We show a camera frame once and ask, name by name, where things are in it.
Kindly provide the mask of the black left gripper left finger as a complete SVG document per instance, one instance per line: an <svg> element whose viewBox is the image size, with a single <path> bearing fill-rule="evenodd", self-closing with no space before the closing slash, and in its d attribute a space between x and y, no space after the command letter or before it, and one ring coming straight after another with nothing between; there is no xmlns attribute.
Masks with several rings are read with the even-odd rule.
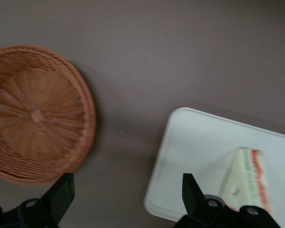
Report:
<svg viewBox="0 0 285 228"><path fill-rule="evenodd" d="M0 207L0 228L57 228L74 198L74 175L65 173L42 197L7 212Z"/></svg>

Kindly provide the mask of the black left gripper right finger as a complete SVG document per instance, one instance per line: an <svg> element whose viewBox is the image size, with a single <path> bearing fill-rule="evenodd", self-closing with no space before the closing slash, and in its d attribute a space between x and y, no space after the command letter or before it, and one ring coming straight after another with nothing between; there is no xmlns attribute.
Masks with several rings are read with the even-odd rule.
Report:
<svg viewBox="0 0 285 228"><path fill-rule="evenodd" d="M234 211L216 196L205 196L190 173L182 179L182 199L187 214L176 228L278 228L278 223L264 209L242 206Z"/></svg>

